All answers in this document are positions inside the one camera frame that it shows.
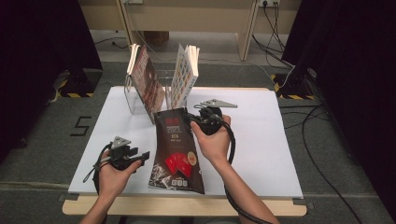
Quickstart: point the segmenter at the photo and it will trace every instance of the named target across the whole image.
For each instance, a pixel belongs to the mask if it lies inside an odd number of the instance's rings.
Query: wrist
[[[220,170],[230,166],[230,163],[226,159],[221,159],[221,160],[213,160],[210,163],[212,163],[213,167],[219,172]]]
[[[97,201],[103,204],[112,204],[116,200],[117,196],[108,195],[108,194],[101,194],[99,193]]]

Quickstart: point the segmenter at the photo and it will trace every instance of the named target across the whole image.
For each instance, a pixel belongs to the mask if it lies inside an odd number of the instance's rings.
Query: black curtain
[[[0,161],[25,137],[62,71],[102,70],[77,0],[0,4]]]
[[[284,59],[305,60],[303,71],[317,71],[348,150],[396,221],[396,1],[342,1],[333,25],[321,28],[326,37],[313,46],[306,40],[315,38],[323,2],[328,1],[303,0]],[[302,58],[307,48],[317,50]]]

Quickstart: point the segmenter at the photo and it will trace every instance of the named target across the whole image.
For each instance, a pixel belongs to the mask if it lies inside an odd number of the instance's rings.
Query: hand
[[[223,115],[223,120],[231,124],[231,118]],[[192,121],[191,129],[197,137],[198,144],[201,148],[202,154],[207,158],[213,165],[218,162],[227,161],[227,152],[230,146],[230,136],[224,127],[221,127],[216,133],[212,135],[206,135],[202,132],[199,125]]]
[[[109,151],[105,151],[102,158],[108,157],[108,154]],[[103,166],[99,172],[99,197],[116,199],[125,189],[131,174],[133,174],[141,164],[142,161],[135,161],[123,171],[117,170],[111,164]]]

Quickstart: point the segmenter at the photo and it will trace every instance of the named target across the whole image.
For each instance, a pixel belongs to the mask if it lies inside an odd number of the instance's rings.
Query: controller cable
[[[113,143],[110,142],[110,144],[106,145],[102,149],[102,151],[99,154],[98,160],[96,161],[96,163],[93,165],[93,168],[90,170],[90,172],[85,176],[84,180],[82,181],[83,183],[87,182],[88,178],[90,177],[90,175],[94,171],[92,180],[93,180],[93,184],[95,185],[96,192],[98,194],[99,194],[99,171],[102,169],[102,167],[110,164],[110,162],[106,162],[103,165],[101,165],[101,163],[104,162],[104,161],[110,161],[111,160],[111,157],[106,157],[106,158],[102,159],[102,156],[105,153],[106,149],[111,148],[112,145],[113,145]]]
[[[216,115],[215,113],[212,112],[212,116],[210,116],[211,118],[216,119],[226,130],[228,135],[230,136],[230,141],[231,141],[231,149],[230,149],[230,155],[228,158],[228,163],[232,164],[233,163],[233,156],[235,154],[235,136],[233,135],[233,130],[231,129],[230,125],[225,122],[220,116]],[[230,203],[230,205],[233,207],[233,209],[235,209],[235,211],[242,215],[243,217],[249,219],[250,221],[253,221],[255,223],[260,223],[260,224],[271,224],[270,222],[267,222],[265,220],[262,220],[258,217],[254,217],[253,215],[251,215],[250,213],[246,212],[245,210],[243,210],[233,199],[233,197],[231,196],[230,192],[227,190],[227,188],[224,186],[224,190],[225,190],[225,194],[227,196],[227,199]]]

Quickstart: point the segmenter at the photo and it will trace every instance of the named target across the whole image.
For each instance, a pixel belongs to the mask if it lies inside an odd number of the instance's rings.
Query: black controller
[[[130,148],[127,146],[131,142],[129,140],[116,137],[110,148],[110,162],[114,168],[118,170],[125,170],[134,161],[142,161],[141,166],[145,165],[145,161],[149,159],[149,151],[143,153],[141,156],[134,157],[137,154],[138,148]]]
[[[145,161],[149,159],[149,151],[141,156],[133,157],[137,154],[137,147],[130,148],[128,146],[118,147],[110,150],[111,165],[117,170],[125,170],[134,161],[142,161],[141,166],[145,165]]]
[[[220,108],[211,106],[202,106],[199,110],[200,116],[188,114],[190,121],[195,121],[202,132],[206,135],[216,133],[222,126],[222,113]]]

